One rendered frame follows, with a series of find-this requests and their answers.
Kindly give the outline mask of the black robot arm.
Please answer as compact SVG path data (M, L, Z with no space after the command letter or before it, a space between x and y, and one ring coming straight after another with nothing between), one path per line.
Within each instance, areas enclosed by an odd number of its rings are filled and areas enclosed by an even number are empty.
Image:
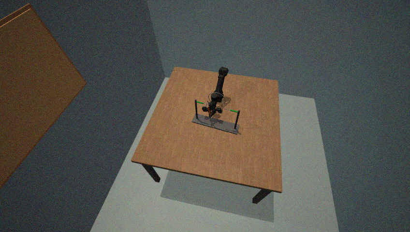
M219 76L218 76L218 82L217 82L216 90L214 91L214 93L211 94L211 103L209 102L209 105L208 105L209 107L210 106L216 107L216 103L222 101L222 98L224 96L223 91L222 91L222 87L223 87L223 83L224 83L224 78L227 75L227 73L228 73L228 68L221 67L219 69Z

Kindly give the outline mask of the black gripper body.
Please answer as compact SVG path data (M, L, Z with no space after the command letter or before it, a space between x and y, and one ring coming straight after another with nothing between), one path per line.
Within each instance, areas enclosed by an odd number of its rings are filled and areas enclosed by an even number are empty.
M202 107L202 110L203 110L204 112L207 112L207 109L208 109L208 108L206 108L206 107L204 107L204 106ZM221 108L216 108L216 109L215 109L214 106L210 106L209 109L210 109L210 111L215 110L215 112L218 111L218 113L222 113Z

